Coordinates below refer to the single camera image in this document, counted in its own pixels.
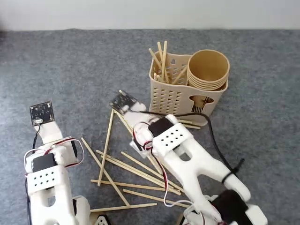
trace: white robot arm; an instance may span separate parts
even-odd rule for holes
[[[35,116],[33,124],[38,124],[35,129],[44,145],[24,156],[30,203],[29,224],[90,225],[90,205],[83,196],[72,198],[66,170],[83,161],[84,151],[82,160],[77,160],[75,142],[79,142],[81,148],[82,145],[77,139],[63,138],[51,114],[51,102],[33,107],[30,108],[30,111],[35,110],[31,115]]]
[[[157,118],[145,105],[120,91],[111,106],[134,128],[130,145],[144,158],[153,153],[182,184],[192,206],[185,210],[190,225],[266,225],[258,206],[247,205],[248,188],[222,162],[214,159],[173,115]],[[180,156],[186,153],[188,161]],[[215,199],[202,194],[198,176],[207,175],[229,189]]]

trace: stack of paper cups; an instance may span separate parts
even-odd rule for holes
[[[219,90],[227,81],[229,68],[229,60],[222,53],[200,50],[188,61],[188,83],[201,90]]]

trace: gray carpet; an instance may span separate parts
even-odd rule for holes
[[[164,40],[169,41],[170,53],[216,49],[229,58],[229,88],[211,116],[219,147],[232,165],[246,159],[239,176],[252,193],[251,202],[261,207],[271,225],[300,222],[300,31],[64,30],[0,36],[1,224],[27,223],[23,155],[35,133],[29,106],[52,100],[63,134],[84,136],[94,150],[101,150],[108,102],[117,90],[149,105],[148,48],[156,49],[157,41]],[[193,134],[218,158],[207,127]],[[124,150],[139,158],[129,141],[115,119],[109,153],[132,164],[120,154]],[[99,168],[86,153],[80,166],[69,169],[73,195],[87,197],[92,209],[123,205],[111,186],[90,183]],[[151,185],[109,163],[105,167],[116,181]],[[200,180],[206,194],[223,190],[215,181]],[[152,202],[128,194],[126,198],[132,204]],[[168,198],[178,199],[173,194]],[[172,225],[182,211],[159,203],[108,216],[114,225]]]

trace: plastic basket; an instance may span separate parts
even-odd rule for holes
[[[159,52],[156,52],[155,55],[158,59],[160,59]],[[167,53],[165,64],[171,83],[176,79],[176,76],[180,73],[180,71],[188,64],[190,57],[191,55],[176,55]],[[154,73],[159,74],[160,70],[157,63],[152,59],[149,72],[151,86],[150,110],[156,113],[174,115],[191,113],[195,111],[195,105],[199,105],[199,102],[197,102],[196,99],[201,101],[203,97],[209,97],[212,99],[212,102],[205,103],[201,112],[210,116],[223,92],[228,88],[228,80],[219,90],[214,91],[200,90],[198,88],[187,86],[188,78],[186,73],[178,80],[176,85],[166,84],[154,80]],[[204,126],[207,123],[204,117],[197,115],[186,116],[182,119],[188,120],[192,124],[198,126]]]

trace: white wall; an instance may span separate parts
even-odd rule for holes
[[[0,27],[299,29],[300,0],[0,0]]]

